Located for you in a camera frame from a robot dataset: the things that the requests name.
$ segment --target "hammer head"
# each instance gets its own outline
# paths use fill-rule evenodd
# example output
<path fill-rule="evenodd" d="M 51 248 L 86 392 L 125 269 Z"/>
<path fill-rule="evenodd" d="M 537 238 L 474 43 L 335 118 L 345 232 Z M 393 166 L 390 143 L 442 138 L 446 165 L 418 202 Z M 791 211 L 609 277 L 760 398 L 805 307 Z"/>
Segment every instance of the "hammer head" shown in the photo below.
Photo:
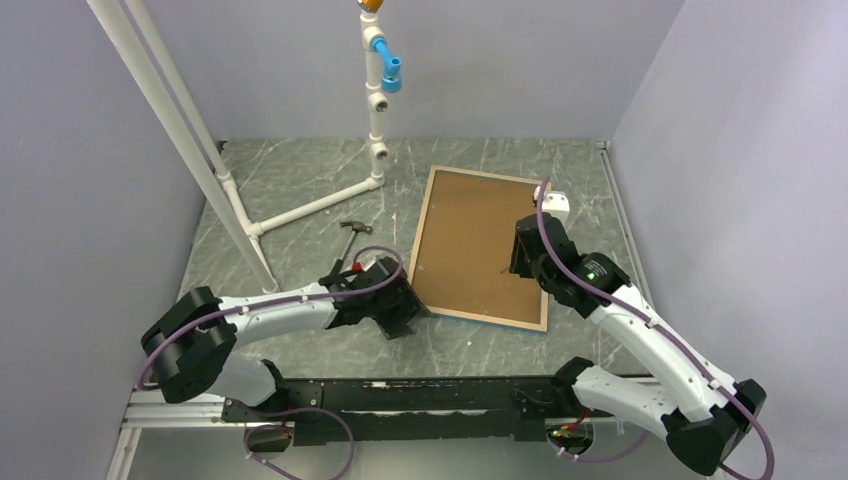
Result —
<path fill-rule="evenodd" d="M 342 222 L 339 224 L 339 226 L 342 228 L 350 227 L 354 232 L 367 233 L 369 235 L 373 230 L 369 225 L 365 225 L 362 222 Z"/>

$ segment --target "white wall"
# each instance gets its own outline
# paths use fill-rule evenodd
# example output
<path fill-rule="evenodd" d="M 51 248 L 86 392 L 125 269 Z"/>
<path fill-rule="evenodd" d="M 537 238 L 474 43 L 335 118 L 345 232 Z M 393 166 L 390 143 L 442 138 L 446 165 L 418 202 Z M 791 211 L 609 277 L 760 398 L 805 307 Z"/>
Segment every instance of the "white wall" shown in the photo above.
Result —
<path fill-rule="evenodd" d="M 146 0 L 212 134 L 368 133 L 355 0 Z M 391 136 L 610 138 L 683 0 L 388 0 Z"/>
<path fill-rule="evenodd" d="M 848 471 L 846 45 L 841 0 L 689 0 L 613 139 L 658 307 L 766 388 L 776 479 Z"/>
<path fill-rule="evenodd" d="M 0 477 L 103 478 L 202 197 L 85 2 L 4 2 L 0 65 Z"/>

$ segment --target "framed board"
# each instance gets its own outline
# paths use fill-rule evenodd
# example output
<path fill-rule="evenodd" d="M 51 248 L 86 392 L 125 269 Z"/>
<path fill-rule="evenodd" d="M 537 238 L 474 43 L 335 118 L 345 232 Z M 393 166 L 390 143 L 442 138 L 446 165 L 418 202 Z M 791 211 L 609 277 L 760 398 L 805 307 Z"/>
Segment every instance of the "framed board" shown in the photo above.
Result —
<path fill-rule="evenodd" d="M 538 181 L 433 166 L 409 281 L 439 316 L 546 332 L 548 295 L 509 273 L 515 222 L 535 213 Z"/>

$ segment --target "blue pipe fitting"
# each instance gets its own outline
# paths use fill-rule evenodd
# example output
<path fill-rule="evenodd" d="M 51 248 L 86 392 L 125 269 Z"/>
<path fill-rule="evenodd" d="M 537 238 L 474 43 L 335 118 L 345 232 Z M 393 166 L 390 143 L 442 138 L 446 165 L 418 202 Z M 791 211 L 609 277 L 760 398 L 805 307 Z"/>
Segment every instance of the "blue pipe fitting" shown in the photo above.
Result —
<path fill-rule="evenodd" d="M 400 68 L 403 60 L 394 56 L 389 50 L 389 44 L 383 37 L 376 37 L 371 42 L 371 48 L 383 59 L 383 90 L 386 93 L 397 93 L 403 87 L 400 77 Z"/>

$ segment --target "gray marble tabletop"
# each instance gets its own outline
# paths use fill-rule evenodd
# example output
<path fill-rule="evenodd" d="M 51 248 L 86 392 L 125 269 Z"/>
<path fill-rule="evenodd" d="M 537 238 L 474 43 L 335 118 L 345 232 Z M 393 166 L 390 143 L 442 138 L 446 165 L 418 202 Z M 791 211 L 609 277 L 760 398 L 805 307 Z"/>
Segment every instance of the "gray marble tabletop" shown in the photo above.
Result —
<path fill-rule="evenodd" d="M 283 290 L 326 274 L 347 240 L 338 227 L 357 219 L 374 226 L 356 247 L 396 248 L 409 262 L 432 165 L 540 178 L 571 202 L 566 225 L 583 252 L 599 251 L 634 276 L 627 238 L 601 155 L 592 141 L 551 139 L 390 140 L 386 185 L 266 233 L 261 240 Z M 265 220 L 364 180 L 370 158 L 362 139 L 237 140 L 224 147 L 250 218 Z M 208 285 L 219 296 L 261 294 L 235 245 L 207 205 L 198 225 L 182 292 Z M 370 320 L 330 331 L 298 332 L 239 352 L 267 358 L 287 377 L 364 378 L 554 373 L 573 356 L 615 374 L 645 368 L 614 338 L 571 309 L 551 302 L 545 334 L 447 318 L 411 324 L 415 334 L 387 341 Z"/>

